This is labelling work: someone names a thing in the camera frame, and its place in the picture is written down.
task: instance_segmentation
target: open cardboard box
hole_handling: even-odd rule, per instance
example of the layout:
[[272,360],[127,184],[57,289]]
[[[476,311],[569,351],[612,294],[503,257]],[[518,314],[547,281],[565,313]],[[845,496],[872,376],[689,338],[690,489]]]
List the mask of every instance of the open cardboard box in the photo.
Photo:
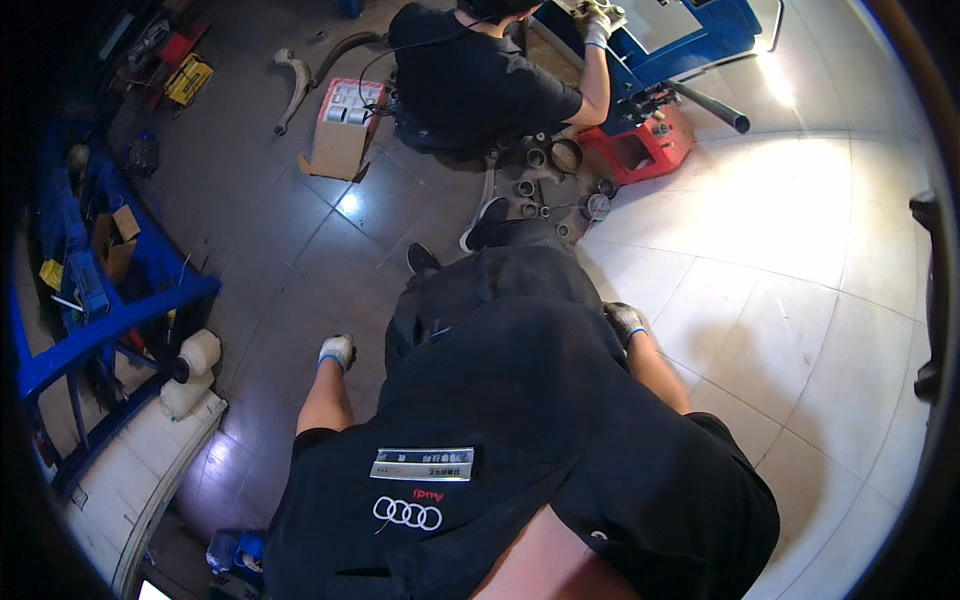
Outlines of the open cardboard box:
[[335,78],[330,82],[317,115],[313,155],[310,160],[300,155],[298,160],[303,173],[347,181],[357,178],[380,122],[379,116],[363,106],[379,103],[383,89],[383,84],[355,79]]
[[[97,215],[93,233],[90,234],[90,248],[100,259],[100,264],[113,285],[119,284],[127,276],[139,232],[140,226],[127,205],[121,206],[113,214],[105,212]],[[111,246],[110,239],[114,238],[114,234],[123,242]]]

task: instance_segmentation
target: blue shelving rack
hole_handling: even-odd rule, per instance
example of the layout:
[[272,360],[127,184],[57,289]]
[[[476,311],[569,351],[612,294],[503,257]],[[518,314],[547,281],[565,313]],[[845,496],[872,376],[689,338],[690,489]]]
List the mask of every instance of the blue shelving rack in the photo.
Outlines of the blue shelving rack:
[[[67,176],[65,140],[82,140],[90,150],[84,192],[79,200],[73,196]],[[128,270],[133,276],[127,277],[138,282],[135,293],[124,289],[123,284],[114,286],[109,281],[87,241],[92,224],[89,218],[85,220],[81,216],[113,212],[123,205],[130,207],[140,227]],[[79,300],[84,308],[80,313],[58,306],[66,337],[33,356],[21,322],[15,282],[11,280],[8,307],[19,364],[16,374],[19,400],[57,466],[53,489],[67,495],[110,440],[169,379],[168,374],[158,370],[128,397],[117,400],[112,396],[109,413],[86,431],[77,390],[78,372],[93,365],[94,376],[113,394],[117,351],[134,363],[157,369],[154,361],[122,345],[121,338],[178,309],[174,327],[178,333],[170,340],[171,350],[176,354],[173,348],[178,348],[184,337],[203,326],[206,308],[215,298],[220,283],[212,276],[201,275],[185,260],[143,209],[122,170],[116,167],[106,140],[85,123],[59,120],[48,130],[39,157],[33,234],[43,259],[53,258],[63,265],[62,297],[75,303]],[[67,456],[60,456],[54,448],[37,406],[40,393],[60,377],[66,377],[80,437],[80,443]]]

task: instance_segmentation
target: white work glove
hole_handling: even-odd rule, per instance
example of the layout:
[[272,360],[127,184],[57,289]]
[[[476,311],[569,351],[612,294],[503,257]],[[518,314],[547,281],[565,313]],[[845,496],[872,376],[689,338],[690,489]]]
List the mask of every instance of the white work glove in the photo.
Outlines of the white work glove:
[[627,24],[623,9],[616,5],[600,8],[594,0],[586,0],[577,9],[573,18],[584,37],[584,45],[593,44],[606,50],[613,32]]
[[647,335],[647,324],[640,311],[633,308],[630,304],[624,302],[604,302],[603,316],[616,332],[616,337],[620,338],[620,344],[626,348],[630,344],[630,338],[635,333],[642,332]]
[[320,348],[320,359],[317,361],[317,369],[325,358],[332,358],[340,366],[340,372],[347,372],[357,359],[357,348],[353,346],[352,335],[335,335],[332,338],[326,338],[324,345]]

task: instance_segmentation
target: black pipe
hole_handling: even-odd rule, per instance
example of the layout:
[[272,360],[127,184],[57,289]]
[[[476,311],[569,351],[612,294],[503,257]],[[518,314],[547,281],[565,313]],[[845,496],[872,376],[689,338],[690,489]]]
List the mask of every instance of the black pipe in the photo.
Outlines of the black pipe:
[[708,112],[711,112],[714,116],[727,125],[733,127],[737,133],[746,133],[750,130],[750,119],[748,119],[747,115],[739,110],[731,108],[716,98],[711,98],[710,96],[707,96],[707,94],[687,87],[679,82],[667,80],[666,84],[678,94],[682,94],[683,96],[689,98],[697,105],[703,107]]

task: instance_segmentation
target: four rings logo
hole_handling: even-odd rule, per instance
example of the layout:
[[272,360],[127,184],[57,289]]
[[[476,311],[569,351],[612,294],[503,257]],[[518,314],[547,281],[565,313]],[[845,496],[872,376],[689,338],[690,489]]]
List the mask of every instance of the four rings logo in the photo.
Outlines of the four rings logo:
[[380,496],[373,503],[373,516],[397,525],[403,524],[415,529],[419,527],[423,531],[433,531],[444,522],[444,516],[435,506],[421,506],[416,502],[394,500],[385,495]]

